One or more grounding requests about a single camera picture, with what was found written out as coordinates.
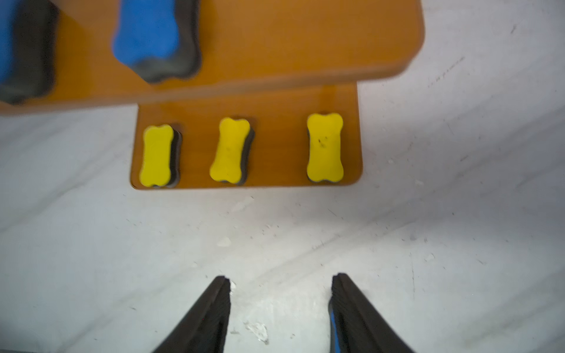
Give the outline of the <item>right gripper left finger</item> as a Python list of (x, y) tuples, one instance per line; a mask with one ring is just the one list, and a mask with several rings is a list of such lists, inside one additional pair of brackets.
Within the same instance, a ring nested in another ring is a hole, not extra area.
[(154, 353), (223, 353), (230, 309), (230, 280), (217, 276)]

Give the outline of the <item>blue eraser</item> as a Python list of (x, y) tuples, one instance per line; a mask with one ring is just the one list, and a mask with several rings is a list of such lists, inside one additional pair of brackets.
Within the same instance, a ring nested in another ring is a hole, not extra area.
[(54, 86), (59, 9), (51, 1), (1, 2), (1, 101), (20, 104)]
[(149, 84), (189, 79), (202, 66), (199, 1), (121, 1), (114, 57)]

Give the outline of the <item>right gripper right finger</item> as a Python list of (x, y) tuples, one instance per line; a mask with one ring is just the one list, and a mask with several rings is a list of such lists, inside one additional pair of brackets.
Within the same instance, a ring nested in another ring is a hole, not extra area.
[(331, 291), (331, 352), (413, 353), (347, 274), (333, 277)]

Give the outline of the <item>yellow eraser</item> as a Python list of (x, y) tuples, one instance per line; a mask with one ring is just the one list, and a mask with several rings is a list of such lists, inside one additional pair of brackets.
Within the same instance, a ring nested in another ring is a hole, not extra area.
[(173, 188), (180, 180), (182, 134), (169, 124), (149, 126), (143, 134), (144, 151), (139, 180), (146, 188)]
[(219, 123), (216, 155), (210, 177), (216, 182), (243, 185), (247, 180), (247, 162), (255, 132), (247, 119), (226, 117)]
[(341, 131), (344, 120), (338, 113), (311, 114), (307, 120), (310, 140), (307, 176), (312, 182), (340, 182), (344, 177), (341, 162)]

